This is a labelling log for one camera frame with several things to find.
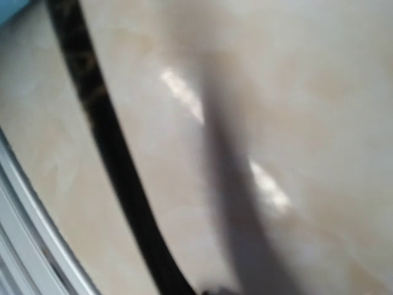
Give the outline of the black ribbon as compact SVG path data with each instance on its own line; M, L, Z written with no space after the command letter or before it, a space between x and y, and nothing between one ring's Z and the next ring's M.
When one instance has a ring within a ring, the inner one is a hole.
M116 116L79 1L46 1L64 62L106 173L160 294L194 294L174 261Z

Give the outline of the blue wrapping paper sheet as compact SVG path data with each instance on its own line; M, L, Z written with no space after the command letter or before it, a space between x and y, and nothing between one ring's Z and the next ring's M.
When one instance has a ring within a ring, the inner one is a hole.
M0 2L0 25L20 15L33 4L32 0L1 0Z

